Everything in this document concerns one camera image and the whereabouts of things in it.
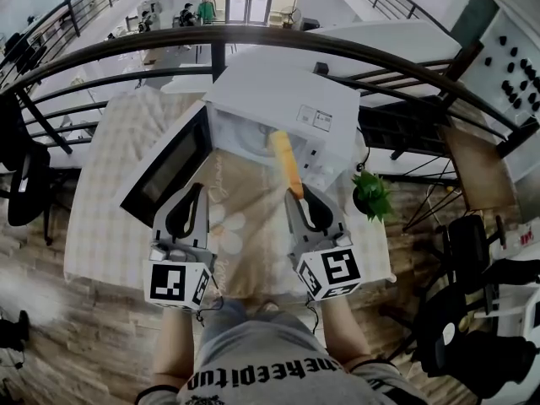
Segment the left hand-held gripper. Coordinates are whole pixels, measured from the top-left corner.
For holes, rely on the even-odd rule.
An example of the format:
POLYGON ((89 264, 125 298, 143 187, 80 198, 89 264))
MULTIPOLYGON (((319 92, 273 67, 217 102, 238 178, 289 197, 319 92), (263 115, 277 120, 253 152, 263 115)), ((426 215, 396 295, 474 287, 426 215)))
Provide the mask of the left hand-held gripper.
POLYGON ((153 238, 160 243, 151 245, 143 264, 146 302, 163 308, 201 309, 216 259, 206 249, 208 231, 208 191, 201 183, 178 190, 159 208, 153 238))

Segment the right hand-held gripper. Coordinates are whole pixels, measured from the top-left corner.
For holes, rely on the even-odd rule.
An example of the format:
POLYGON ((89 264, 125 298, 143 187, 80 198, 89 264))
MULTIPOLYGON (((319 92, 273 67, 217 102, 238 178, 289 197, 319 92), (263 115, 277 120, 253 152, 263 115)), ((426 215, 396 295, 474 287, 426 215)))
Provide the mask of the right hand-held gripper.
POLYGON ((309 218, 291 189, 284 205, 294 249, 289 254, 293 269, 314 301, 323 301, 356 290, 362 282, 357 250, 344 234, 343 212, 321 190, 303 184, 309 218), (315 237, 329 237, 313 243, 315 237))

